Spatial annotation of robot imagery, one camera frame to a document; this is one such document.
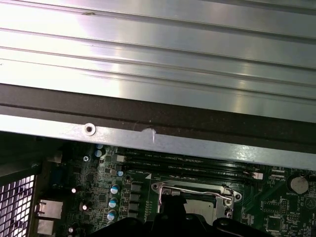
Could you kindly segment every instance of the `integrated circuit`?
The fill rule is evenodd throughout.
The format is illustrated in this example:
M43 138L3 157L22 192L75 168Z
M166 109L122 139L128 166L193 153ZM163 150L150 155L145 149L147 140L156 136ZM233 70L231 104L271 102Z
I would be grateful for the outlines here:
M132 184L132 188L131 188L131 191L132 192L137 192L139 193L142 189L142 186L140 184Z
M93 182L93 180L94 180L94 175L93 174L88 174L87 175L87 181Z
M139 201L139 195L138 194L131 194L129 197L130 201Z
M267 224L267 231L271 232L279 232L281 229L282 220L279 217L269 216L268 217L268 224Z
M104 194L99 195L99 201L105 201L106 196Z

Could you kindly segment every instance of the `metal grille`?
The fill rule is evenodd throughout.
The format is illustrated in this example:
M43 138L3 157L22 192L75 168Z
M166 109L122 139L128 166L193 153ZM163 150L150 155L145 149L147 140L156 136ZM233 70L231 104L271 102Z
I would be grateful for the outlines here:
M34 175L0 187L0 237L25 237Z

